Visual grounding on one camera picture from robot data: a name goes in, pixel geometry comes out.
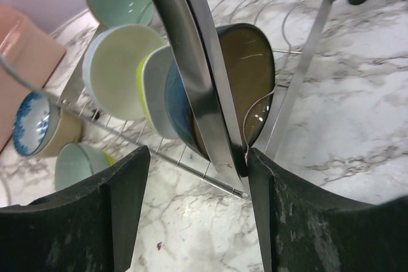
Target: dish rack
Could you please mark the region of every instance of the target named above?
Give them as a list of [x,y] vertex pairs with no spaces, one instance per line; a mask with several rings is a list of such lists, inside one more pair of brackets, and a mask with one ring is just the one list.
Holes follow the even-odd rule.
[[[232,96],[230,88],[227,86],[228,80],[223,79],[223,75],[225,75],[225,73],[223,74],[222,72],[225,72],[225,68],[221,49],[219,45],[213,44],[214,40],[211,40],[211,38],[214,39],[214,35],[216,35],[215,25],[213,19],[208,18],[208,16],[211,17],[211,14],[218,7],[228,4],[228,2],[231,0],[219,0],[218,4],[211,10],[208,6],[202,5],[203,0],[172,1],[172,3],[171,1],[168,1],[170,4],[166,4],[165,0],[153,0],[157,11],[163,20],[178,64],[185,63],[184,65],[178,65],[180,75],[183,79],[184,85],[187,84],[186,92],[191,102],[193,112],[197,117],[198,126],[203,136],[205,146],[207,150],[209,148],[214,148],[214,150],[208,150],[208,154],[213,163],[205,161],[202,157],[199,157],[199,155],[193,153],[192,151],[187,153],[189,149],[186,145],[181,147],[177,154],[170,155],[165,150],[167,148],[168,141],[160,138],[159,136],[152,135],[152,133],[149,132],[149,126],[145,120],[141,122],[124,121],[120,124],[116,123],[112,125],[110,124],[110,122],[113,121],[111,117],[105,117],[105,120],[98,118],[100,112],[94,109],[90,97],[84,91],[84,83],[82,80],[82,61],[84,56],[82,56],[80,59],[60,96],[52,95],[49,92],[45,92],[42,89],[32,86],[30,83],[21,78],[21,76],[19,76],[16,72],[14,72],[8,63],[2,64],[8,73],[21,84],[29,87],[31,90],[46,94],[57,105],[71,111],[92,125],[95,125],[96,127],[105,130],[109,134],[134,145],[149,145],[150,152],[158,156],[160,159],[163,159],[166,162],[169,162],[170,164],[173,164],[174,166],[177,166],[178,168],[183,169],[188,173],[197,176],[198,178],[201,178],[207,183],[227,193],[245,199],[249,196],[248,182],[246,179],[246,163],[244,158],[245,152],[241,143],[237,117],[235,116],[233,103],[231,103]],[[229,23],[233,22],[235,14],[241,7],[244,6],[246,1],[248,0],[242,0],[235,6],[235,9],[229,16]],[[273,5],[273,3],[276,1],[277,0],[271,0],[265,3],[265,5],[258,9],[259,11],[254,15],[255,18],[251,21],[248,20],[247,22],[251,22],[252,24],[256,25],[258,18],[264,9]],[[270,114],[265,122],[261,135],[254,144],[254,147],[259,148],[272,159],[277,153],[279,143],[284,135],[286,124],[297,98],[298,91],[300,90],[309,64],[316,51],[320,35],[323,31],[323,27],[326,23],[326,19],[328,18],[328,14],[334,0],[322,0],[320,8],[317,11],[316,19],[303,48],[295,48],[287,38],[286,23],[296,7],[305,1],[306,0],[299,0],[294,6],[290,7],[283,19],[280,30],[282,32],[282,37],[288,46],[287,49],[273,49],[275,54],[283,55],[281,59],[283,63],[282,70],[284,70],[288,64],[291,63],[291,61],[298,62],[297,64],[294,63],[296,65],[296,69],[291,75],[290,81],[277,84]],[[166,11],[169,8],[168,6],[175,6],[176,8],[173,10],[175,10],[177,14],[172,14],[172,16],[170,16],[170,14],[168,14]],[[176,34],[172,32],[172,29],[175,25],[180,25],[181,23],[183,27],[185,27],[184,31],[186,33],[186,37],[177,38]],[[105,29],[100,25],[94,34],[94,38],[104,30]],[[183,48],[186,50],[181,50],[181,48],[175,47],[174,42],[176,39],[181,39],[181,41],[185,43],[184,45],[181,45],[183,45]],[[196,41],[201,41],[201,44],[196,50],[192,49],[194,48],[191,46],[193,44],[189,44],[189,42],[192,42],[194,39]],[[193,65],[193,68],[189,67],[188,61],[186,62],[186,52],[189,52],[189,58],[191,58],[192,55],[197,55],[194,58],[194,61],[196,61],[197,64]],[[298,55],[299,60],[294,60],[294,55]],[[216,103],[218,105],[217,113],[212,114],[212,117],[209,116],[210,118],[206,118],[206,116],[202,116],[202,118],[200,118],[200,116],[197,116],[202,113],[202,110],[194,101],[198,96],[197,93],[200,90],[201,94],[205,91],[213,93],[214,95],[209,98],[208,103]],[[209,122],[211,122],[213,125],[213,131],[208,130]],[[137,133],[127,133],[127,131],[129,131],[129,127],[137,127],[137,129],[132,130],[137,130]],[[192,155],[195,155],[193,156],[193,158],[197,160],[195,166],[190,166],[184,161],[187,155],[187,159],[189,159]]]

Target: marble countertop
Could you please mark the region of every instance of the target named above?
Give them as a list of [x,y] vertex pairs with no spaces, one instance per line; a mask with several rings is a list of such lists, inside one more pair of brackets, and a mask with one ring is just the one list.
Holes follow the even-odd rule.
[[[217,25],[254,23],[276,49],[288,49],[281,24],[301,0],[208,0]],[[276,162],[342,196],[383,203],[408,193],[408,0],[333,4],[317,54],[293,109]],[[300,50],[321,0],[306,0],[290,14],[286,34]],[[160,31],[157,19],[154,26]],[[68,53],[46,88],[61,93],[98,23],[84,13],[54,34]],[[287,85],[299,56],[276,52],[277,83]],[[120,158],[135,146],[87,125],[86,143]],[[132,137],[139,122],[124,128]],[[179,140],[160,142],[144,131],[150,147],[169,156]],[[192,152],[183,162],[204,168]],[[11,204],[27,204],[54,191],[51,159],[23,159],[12,144],[0,155],[0,175]],[[0,194],[0,205],[7,205]],[[135,255],[130,271],[262,271],[252,204],[152,157]]]

